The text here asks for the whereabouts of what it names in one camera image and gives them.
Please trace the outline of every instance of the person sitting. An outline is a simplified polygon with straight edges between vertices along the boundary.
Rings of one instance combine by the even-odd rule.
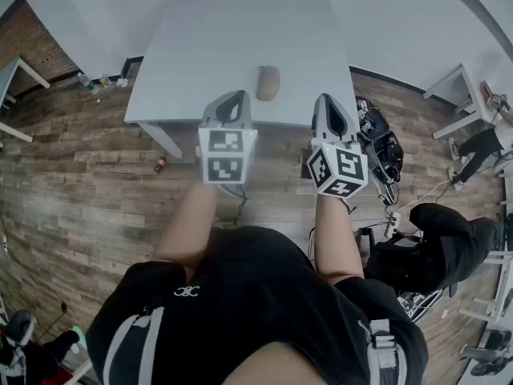
[[[364,278],[345,204],[317,196],[316,269],[275,230],[212,228],[216,206],[194,180],[152,261],[103,304],[87,332],[100,382],[368,384],[377,320],[404,351],[403,383],[422,382],[426,341],[394,290]]]
[[[5,334],[0,334],[0,378],[2,385],[40,385],[51,379],[67,352],[76,344],[86,346],[85,335],[77,326],[60,334],[53,341],[39,345],[13,345]]]
[[[450,153],[452,159],[462,160],[465,164],[460,172],[456,172],[453,167],[449,168],[450,183],[456,191],[461,190],[463,185],[471,178],[481,167],[488,156],[494,152],[510,151],[513,148],[513,115],[504,107],[499,107],[497,111],[502,117],[494,128],[488,128],[469,140],[458,146],[454,138],[449,138]],[[467,156],[474,152],[474,156],[467,162]]]

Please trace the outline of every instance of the plastic bottle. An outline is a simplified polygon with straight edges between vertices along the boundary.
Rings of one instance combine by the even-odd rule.
[[[80,83],[87,89],[90,90],[92,94],[96,94],[99,91],[99,88],[96,84],[92,82],[92,80],[87,77],[85,74],[78,73],[78,77]]]
[[[162,157],[160,157],[158,160],[157,160],[157,165],[155,166],[155,172],[157,174],[160,173],[160,170],[162,168],[164,168],[164,165],[166,165],[166,159],[168,157],[168,154],[164,154]]]

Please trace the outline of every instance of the backpack strap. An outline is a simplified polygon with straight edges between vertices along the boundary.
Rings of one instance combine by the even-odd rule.
[[[103,365],[103,385],[151,383],[164,307],[151,307],[144,313],[127,318],[115,332]]]
[[[404,385],[406,383],[406,356],[390,333],[388,319],[370,322],[371,335],[367,344],[370,385]]]

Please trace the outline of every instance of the shoe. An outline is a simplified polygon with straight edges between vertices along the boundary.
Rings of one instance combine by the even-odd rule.
[[[74,332],[77,333],[77,335],[79,336],[79,344],[83,347],[83,349],[86,350],[87,349],[86,335],[84,335],[82,330],[80,328],[78,328],[76,325],[73,325],[71,330],[73,330]]]
[[[450,156],[452,156],[453,161],[459,160],[459,152],[458,152],[458,145],[456,145],[456,142],[454,141],[454,138],[449,137],[449,147],[450,147]]]
[[[459,180],[458,173],[454,170],[454,168],[449,167],[448,174],[450,183],[454,187],[454,190],[460,191],[463,188],[464,183]]]

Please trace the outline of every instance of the table leg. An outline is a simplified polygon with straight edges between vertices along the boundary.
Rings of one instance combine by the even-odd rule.
[[[428,88],[427,91],[422,94],[422,97],[425,99],[429,99],[435,92],[440,90],[440,87],[455,81],[463,72],[462,65],[460,64],[456,70],[451,72],[449,75],[446,75],[443,79],[438,81],[433,87]]]
[[[25,140],[28,143],[32,142],[32,137],[28,136],[27,134],[23,134],[22,132],[19,132],[18,130],[14,130],[13,128],[9,127],[8,125],[0,123],[0,130],[2,130],[3,132],[6,132],[8,134],[11,134],[12,136],[18,137],[22,140]]]
[[[474,301],[476,304],[486,305],[489,306],[493,304],[492,301],[485,301],[484,299],[474,298],[472,301]]]
[[[87,371],[89,371],[93,367],[93,364],[90,359],[88,359],[85,363],[80,365],[75,372],[73,372],[73,377],[71,379],[68,379],[64,385],[71,385],[73,383],[77,383],[80,378],[82,378]]]
[[[464,310],[462,308],[460,308],[458,310],[458,312],[460,314],[466,315],[467,317],[481,319],[482,321],[488,321],[488,322],[493,322],[494,321],[494,319],[492,317],[488,317],[487,315],[483,315],[483,314],[478,314],[477,312],[473,312],[473,311],[469,311],[469,310]]]
[[[495,258],[487,258],[483,261],[485,264],[495,264],[495,265],[507,265],[509,262],[508,259],[495,259]]]
[[[513,252],[492,250],[488,253],[488,257],[494,256],[494,255],[499,255],[500,257],[507,257],[508,255],[513,255]]]
[[[139,123],[139,126],[147,132],[153,140],[160,144],[160,146],[166,150],[170,156],[175,158],[182,158],[182,150],[176,145],[170,136],[158,125],[150,123]]]
[[[470,123],[474,123],[477,120],[479,120],[479,113],[475,111],[472,114],[468,115],[467,117],[462,118],[461,120],[456,121],[455,123],[452,123],[451,125],[448,125],[445,128],[442,128],[442,130],[438,130],[437,132],[434,132],[433,138],[437,139],[437,138],[443,137],[443,136],[449,134],[450,132],[459,130],[460,128],[463,128]]]
[[[463,101],[461,104],[459,104],[459,105],[455,108],[454,112],[455,112],[456,114],[458,114],[460,111],[465,110],[465,108],[467,108],[467,107],[468,107],[468,106],[470,106],[471,104],[472,104],[472,98],[469,96],[469,98],[468,98],[468,99],[466,99],[465,101]]]
[[[8,99],[11,103],[16,103],[16,99],[6,93],[6,99]]]
[[[32,77],[35,81],[37,81],[39,84],[41,84],[45,88],[49,88],[50,84],[43,78],[41,75],[35,72],[35,70],[29,66],[27,63],[25,63],[23,60],[18,59],[18,66],[25,70],[25,72]]]

